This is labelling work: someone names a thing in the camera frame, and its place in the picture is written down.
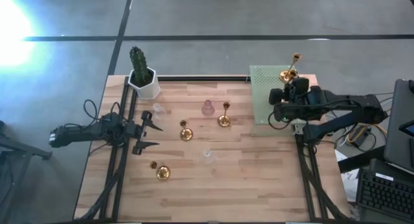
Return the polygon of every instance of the potted cactus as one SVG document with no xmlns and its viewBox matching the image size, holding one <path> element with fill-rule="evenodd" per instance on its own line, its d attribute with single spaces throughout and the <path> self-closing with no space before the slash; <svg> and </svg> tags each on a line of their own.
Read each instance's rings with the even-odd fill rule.
<svg viewBox="0 0 414 224">
<path fill-rule="evenodd" d="M 141 99 L 155 99 L 160 93 L 157 72 L 147 66 L 144 53 L 134 46 L 129 52 L 133 70 L 129 74 L 128 84 L 135 89 Z"/>
</svg>

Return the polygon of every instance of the cactus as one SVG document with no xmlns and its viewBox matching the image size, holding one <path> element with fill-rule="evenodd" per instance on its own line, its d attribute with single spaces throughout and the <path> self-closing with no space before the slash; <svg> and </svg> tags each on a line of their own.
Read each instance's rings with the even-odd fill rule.
<svg viewBox="0 0 414 224">
<path fill-rule="evenodd" d="M 134 75 L 137 86 L 143 87 L 152 81 L 152 75 L 148 70 L 147 61 L 141 49 L 134 46 L 129 52 L 129 57 L 134 67 Z"/>
</svg>

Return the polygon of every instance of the electronic device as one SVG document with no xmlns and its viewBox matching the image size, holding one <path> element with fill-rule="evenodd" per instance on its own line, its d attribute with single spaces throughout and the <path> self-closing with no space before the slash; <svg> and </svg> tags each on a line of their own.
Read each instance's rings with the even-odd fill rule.
<svg viewBox="0 0 414 224">
<path fill-rule="evenodd" d="M 285 84 L 284 90 L 272 89 L 269 104 L 274 105 L 269 120 L 273 115 L 277 121 L 287 124 L 296 118 L 320 120 L 322 115 L 333 110 L 351 111 L 320 125 L 307 123 L 303 127 L 303 140 L 308 144 L 314 144 L 326 134 L 347 126 L 379 124 L 388 117 L 375 95 L 336 95 L 316 85 L 309 90 L 307 78 L 293 79 L 291 83 Z"/>
<path fill-rule="evenodd" d="M 384 159 L 387 163 L 414 174 L 414 82 L 395 82 L 393 105 L 389 117 Z"/>
<path fill-rule="evenodd" d="M 361 207 L 414 223 L 413 183 L 361 169 L 356 202 Z"/>
<path fill-rule="evenodd" d="M 133 154 L 140 155 L 142 150 L 148 146 L 157 145 L 155 142 L 144 142 L 146 127 L 162 131 L 152 122 L 152 113 L 143 111 L 141 115 L 142 124 L 135 124 L 133 121 L 126 122 L 118 113 L 108 113 L 95 123 L 88 126 L 71 124 L 71 127 L 60 126 L 50 132 L 49 144 L 53 148 L 67 146 L 72 142 L 105 140 L 112 147 L 122 146 L 126 137 L 138 139 L 132 149 Z"/>
</svg>

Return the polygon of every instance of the gray concrete floor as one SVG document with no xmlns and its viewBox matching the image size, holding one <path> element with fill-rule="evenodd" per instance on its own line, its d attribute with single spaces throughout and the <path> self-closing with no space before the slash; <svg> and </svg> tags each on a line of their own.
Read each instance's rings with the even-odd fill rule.
<svg viewBox="0 0 414 224">
<path fill-rule="evenodd" d="M 117 36 L 126 1 L 7 0 L 20 9 L 15 18 L 21 21 L 4 24 L 0 39 L 22 31 L 25 36 Z M 12 15 L 16 8 L 10 8 Z M 21 30 L 27 22 L 22 16 L 32 30 Z M 412 16 L 409 0 L 133 0 L 125 35 L 414 34 Z M 397 78 L 414 78 L 412 39 L 124 41 L 115 74 L 131 70 L 133 45 L 144 50 L 159 74 L 246 74 L 249 65 L 289 64 L 292 53 L 300 52 L 303 60 L 296 68 L 316 74 L 320 85 L 335 93 L 390 92 Z M 53 151 L 49 161 L 32 160 L 11 223 L 72 218 L 89 143 L 52 149 L 49 131 L 66 122 L 89 122 L 83 101 L 100 103 L 114 48 L 115 41 L 0 45 L 0 120 L 15 139 Z M 26 60 L 11 65 L 15 55 Z M 377 136 L 380 146 L 384 141 Z M 340 151 L 359 153 L 348 146 Z"/>
</svg>

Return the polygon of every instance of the wood grain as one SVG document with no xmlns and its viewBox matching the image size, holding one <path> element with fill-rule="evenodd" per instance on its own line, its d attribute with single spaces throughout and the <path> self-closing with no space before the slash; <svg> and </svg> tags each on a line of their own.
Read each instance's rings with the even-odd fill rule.
<svg viewBox="0 0 414 224">
<path fill-rule="evenodd" d="M 315 75 L 304 75 L 316 85 Z M 125 76 L 109 76 L 100 114 L 119 102 Z M 138 100 L 135 119 L 154 102 L 167 110 L 154 123 L 164 131 L 147 129 L 146 140 L 160 143 L 141 156 L 129 152 L 119 221 L 308 221 L 294 137 L 252 137 L 252 92 L 244 82 L 160 82 L 156 101 Z M 210 99 L 215 107 L 205 117 L 201 107 Z M 230 102 L 232 125 L 221 128 L 217 117 Z M 180 120 L 194 132 L 191 141 L 180 140 Z M 135 140 L 131 141 L 130 151 Z M 91 149 L 102 145 L 94 142 Z M 203 158 L 211 150 L 214 162 Z M 94 152 L 87 162 L 75 216 L 95 202 L 104 187 L 110 147 Z M 325 191 L 339 209 L 349 215 L 333 146 L 318 146 L 318 166 Z M 171 177 L 159 181 L 151 161 L 171 168 Z M 317 212 L 318 203 L 313 192 Z"/>
</svg>

